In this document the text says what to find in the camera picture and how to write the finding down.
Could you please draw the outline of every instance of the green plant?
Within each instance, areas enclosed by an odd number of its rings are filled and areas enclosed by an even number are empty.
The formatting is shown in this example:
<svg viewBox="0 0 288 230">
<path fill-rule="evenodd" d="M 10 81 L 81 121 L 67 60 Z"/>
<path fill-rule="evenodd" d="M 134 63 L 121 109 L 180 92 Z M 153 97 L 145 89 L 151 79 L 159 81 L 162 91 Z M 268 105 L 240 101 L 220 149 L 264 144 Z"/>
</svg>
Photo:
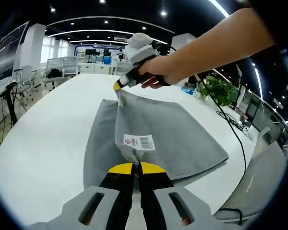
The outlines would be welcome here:
<svg viewBox="0 0 288 230">
<path fill-rule="evenodd" d="M 231 82 L 225 82 L 221 79 L 207 76 L 206 86 L 212 97 L 220 106 L 229 105 L 234 98 L 235 87 L 232 85 Z M 206 97 L 209 95 L 207 89 L 202 82 L 200 82 L 198 85 L 198 91 L 201 93 L 203 100 L 205 100 Z"/>
</svg>

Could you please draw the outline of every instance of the gray towel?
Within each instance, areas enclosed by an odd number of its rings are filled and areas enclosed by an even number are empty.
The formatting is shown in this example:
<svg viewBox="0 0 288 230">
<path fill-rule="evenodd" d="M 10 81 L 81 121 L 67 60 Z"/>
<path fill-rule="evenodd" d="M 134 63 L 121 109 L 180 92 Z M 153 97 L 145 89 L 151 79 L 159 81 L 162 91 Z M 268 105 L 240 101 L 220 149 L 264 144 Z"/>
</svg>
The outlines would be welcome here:
<svg viewBox="0 0 288 230">
<path fill-rule="evenodd" d="M 100 185 L 111 167 L 126 162 L 122 155 L 161 166 L 171 180 L 202 173 L 228 158 L 179 104 L 122 90 L 119 95 L 122 107 L 108 100 L 100 104 L 84 157 L 84 188 Z"/>
</svg>

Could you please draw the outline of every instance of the window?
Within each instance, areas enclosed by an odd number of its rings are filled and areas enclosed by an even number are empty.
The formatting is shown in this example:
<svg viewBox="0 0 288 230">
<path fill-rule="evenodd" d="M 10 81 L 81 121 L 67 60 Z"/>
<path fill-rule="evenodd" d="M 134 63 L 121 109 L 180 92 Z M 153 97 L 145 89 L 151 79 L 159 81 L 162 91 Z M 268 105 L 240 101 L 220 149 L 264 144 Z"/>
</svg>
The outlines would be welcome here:
<svg viewBox="0 0 288 230">
<path fill-rule="evenodd" d="M 54 56 L 54 44 L 55 38 L 52 37 L 44 37 L 42 52 L 40 56 L 40 62 L 47 62 L 48 59 L 53 58 Z"/>
<path fill-rule="evenodd" d="M 67 41 L 60 40 L 58 58 L 67 56 L 67 46 L 68 46 Z"/>
</svg>

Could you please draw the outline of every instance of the black ceiling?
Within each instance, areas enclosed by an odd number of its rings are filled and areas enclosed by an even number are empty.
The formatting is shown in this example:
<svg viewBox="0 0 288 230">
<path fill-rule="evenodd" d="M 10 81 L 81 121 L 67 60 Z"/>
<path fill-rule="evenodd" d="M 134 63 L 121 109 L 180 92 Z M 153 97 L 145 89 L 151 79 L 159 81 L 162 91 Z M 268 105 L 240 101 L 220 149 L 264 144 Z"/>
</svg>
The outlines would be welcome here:
<svg viewBox="0 0 288 230">
<path fill-rule="evenodd" d="M 217 0 L 217 2 L 229 14 L 242 7 L 236 0 Z M 79 4 L 76 1 L 62 0 L 50 2 L 45 0 L 21 0 L 8 5 L 4 4 L 3 2 L 2 9 L 4 10 L 1 11 L 0 15 L 0 31 L 2 34 L 7 34 L 13 28 L 29 20 L 31 20 L 31 23 L 49 25 L 62 20 L 73 19 L 72 21 L 64 21 L 48 26 L 46 35 L 72 30 L 107 29 L 130 33 L 145 32 L 152 38 L 171 44 L 174 35 L 190 33 L 195 37 L 199 37 L 224 19 L 223 14 L 208 0 L 106 0 L 104 4 L 100 3 L 99 0 L 80 1 Z M 51 7 L 55 8 L 56 11 L 51 12 Z M 160 16 L 162 10 L 167 11 L 166 17 Z M 117 18 L 74 19 L 86 16 L 132 18 L 164 27 L 175 34 L 142 22 Z M 68 40 L 69 37 L 68 41 L 86 39 L 113 40 L 113 37 L 117 36 L 123 38 L 131 37 L 128 34 L 112 32 L 78 32 L 58 35 L 56 38 Z M 163 46 L 159 51 L 161 51 L 162 55 L 165 55 L 168 47 Z M 237 64 L 246 76 L 243 83 L 248 85 L 248 89 L 259 95 L 258 81 L 254 73 L 254 66 L 252 66 L 252 62 L 255 63 L 255 67 L 260 72 L 264 99 L 271 105 L 275 105 L 273 98 L 282 102 L 285 108 L 279 110 L 279 112 L 285 119 L 288 119 L 288 72 L 282 62 L 283 56 L 280 55 L 278 48 L 274 46 L 254 55 L 251 57 L 252 60 L 238 61 L 237 63 L 219 67 L 217 70 L 233 83 L 238 83 Z"/>
</svg>

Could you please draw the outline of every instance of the hand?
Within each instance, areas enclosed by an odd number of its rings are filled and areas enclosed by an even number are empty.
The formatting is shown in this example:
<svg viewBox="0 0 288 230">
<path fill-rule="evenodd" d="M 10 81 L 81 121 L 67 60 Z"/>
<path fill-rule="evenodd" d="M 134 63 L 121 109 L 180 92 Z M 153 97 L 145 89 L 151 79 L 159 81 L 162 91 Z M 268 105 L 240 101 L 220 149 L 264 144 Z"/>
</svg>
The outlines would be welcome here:
<svg viewBox="0 0 288 230">
<path fill-rule="evenodd" d="M 162 75 L 165 82 L 171 85 L 177 84 L 180 80 L 175 75 L 175 64 L 172 56 L 160 56 L 145 62 L 139 68 L 139 74 L 147 74 L 147 78 L 142 83 L 142 88 L 150 86 L 153 89 L 158 89 L 162 85 L 158 82 L 155 75 Z"/>
</svg>

